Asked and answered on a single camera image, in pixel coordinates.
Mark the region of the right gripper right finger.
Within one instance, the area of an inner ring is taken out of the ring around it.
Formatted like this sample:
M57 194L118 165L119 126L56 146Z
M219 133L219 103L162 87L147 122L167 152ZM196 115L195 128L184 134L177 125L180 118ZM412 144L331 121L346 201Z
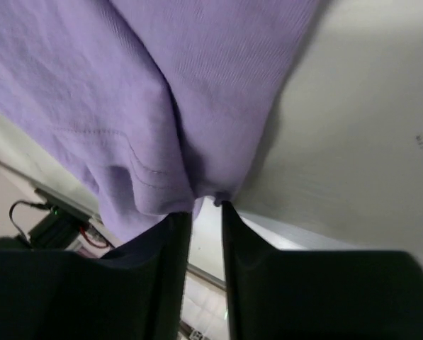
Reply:
M222 204L231 339L423 339L423 269L403 251L292 251Z

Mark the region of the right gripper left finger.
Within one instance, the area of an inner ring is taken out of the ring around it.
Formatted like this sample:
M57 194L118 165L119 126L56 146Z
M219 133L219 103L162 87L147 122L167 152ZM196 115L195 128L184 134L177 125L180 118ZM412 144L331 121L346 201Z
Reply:
M175 339L191 227L172 213L99 259L0 248L0 339Z

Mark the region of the purple t shirt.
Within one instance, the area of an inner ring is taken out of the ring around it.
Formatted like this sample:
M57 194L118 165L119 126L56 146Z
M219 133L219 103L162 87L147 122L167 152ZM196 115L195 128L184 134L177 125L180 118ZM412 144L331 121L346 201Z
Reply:
M252 166L317 1L0 1L0 113L124 242Z

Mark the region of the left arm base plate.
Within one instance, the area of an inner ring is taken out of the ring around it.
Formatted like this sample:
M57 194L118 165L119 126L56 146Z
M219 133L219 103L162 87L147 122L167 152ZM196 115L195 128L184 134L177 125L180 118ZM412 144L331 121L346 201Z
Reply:
M78 241L99 251L113 248L108 238L92 225L89 214L41 188L36 188L34 192L44 200L42 203L17 200L9 208L9 219L18 231L16 239L25 246L30 249L67 249ZM13 218L14 210L20 205L47 214L25 232Z

